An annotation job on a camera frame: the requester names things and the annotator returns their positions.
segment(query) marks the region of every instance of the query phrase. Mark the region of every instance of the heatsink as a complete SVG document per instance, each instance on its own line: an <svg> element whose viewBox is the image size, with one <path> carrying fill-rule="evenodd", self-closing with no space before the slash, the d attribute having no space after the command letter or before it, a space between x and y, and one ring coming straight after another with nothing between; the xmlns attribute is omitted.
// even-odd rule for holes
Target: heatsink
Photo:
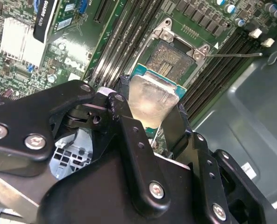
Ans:
<svg viewBox="0 0 277 224"><path fill-rule="evenodd" d="M46 44L33 37L33 28L14 18L4 20L0 52L8 58L40 67Z"/></svg>

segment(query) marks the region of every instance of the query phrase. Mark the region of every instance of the pcie slot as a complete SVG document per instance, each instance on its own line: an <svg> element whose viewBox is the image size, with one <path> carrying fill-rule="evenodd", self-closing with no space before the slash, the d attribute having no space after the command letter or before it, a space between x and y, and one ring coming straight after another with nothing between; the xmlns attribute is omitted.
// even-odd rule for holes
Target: pcie slot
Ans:
<svg viewBox="0 0 277 224"><path fill-rule="evenodd" d="M125 24L127 23L127 21L129 21L130 16L132 15L133 11L140 1L141 0L127 1L122 14L116 23L115 29L111 34L101 57L99 58L99 62L93 71L91 82L94 83L96 87L98 86L102 76L105 75L105 69L108 66L108 60L110 59L114 51L114 47L116 46L120 35L126 29Z"/></svg>
<svg viewBox="0 0 277 224"><path fill-rule="evenodd" d="M160 8L162 0L153 0L149 3L147 10L142 15L141 20L139 21L139 26L135 29L135 33L132 35L131 39L128 41L127 47L125 48L123 55L116 65L116 74L114 75L113 80L110 82L111 87L113 87L124 71L127 63L129 62L131 56L134 54L136 48L139 46L142 38L144 37L145 30L151 23L152 19L155 17L158 9Z"/></svg>
<svg viewBox="0 0 277 224"><path fill-rule="evenodd" d="M101 0L99 7L97 9L97 12L95 14L94 20L97 23L102 23L104 21L104 18L107 14L107 11L109 9L109 6L111 4L111 0Z"/></svg>
<svg viewBox="0 0 277 224"><path fill-rule="evenodd" d="M113 79L116 65L119 62L119 59L121 55L123 54L129 39L131 38L132 34L136 31L137 27L139 26L139 21L141 15L146 11L148 7L148 4L146 1L141 0L138 4L138 7L135 8L135 10L132 13L132 16L130 20L125 25L125 29L121 36L119 37L119 41L116 43L114 47L114 51L109 58L108 61L108 67L106 68L106 76L102 76L102 79L100 80L100 85L102 85L104 82L107 84L107 86L110 86L110 82Z"/></svg>

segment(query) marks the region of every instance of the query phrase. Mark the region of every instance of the black plastic bracket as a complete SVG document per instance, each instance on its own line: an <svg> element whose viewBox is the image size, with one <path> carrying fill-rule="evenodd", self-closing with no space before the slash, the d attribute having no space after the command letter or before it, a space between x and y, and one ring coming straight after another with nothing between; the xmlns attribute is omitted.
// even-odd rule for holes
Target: black plastic bracket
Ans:
<svg viewBox="0 0 277 224"><path fill-rule="evenodd" d="M170 206L170 191L154 156L140 121L133 119L126 99L118 93L108 96L108 109L112 113L117 145L132 198L137 211L144 217L156 218ZM151 183L163 190L162 198L150 191Z"/></svg>
<svg viewBox="0 0 277 224"><path fill-rule="evenodd" d="M233 157L216 150L213 157L220 166L230 212L239 223L276 223L277 212Z"/></svg>
<svg viewBox="0 0 277 224"><path fill-rule="evenodd" d="M199 133L191 135L189 144L177 161L188 164L193 171L192 202L195 219L200 223L225 223L235 224L227 206L226 196L223 190L219 166L210 155L205 138ZM214 206L223 210L220 218Z"/></svg>
<svg viewBox="0 0 277 224"><path fill-rule="evenodd" d="M44 171L53 154L54 137L66 112L95 96L82 81L70 81L42 92L0 105L0 125L7 135L0 139L0 171L35 176ZM25 145L25 139L39 135L46 142L39 150Z"/></svg>
<svg viewBox="0 0 277 224"><path fill-rule="evenodd" d="M167 149L176 159L187 147L192 129L182 104L177 104L161 124Z"/></svg>

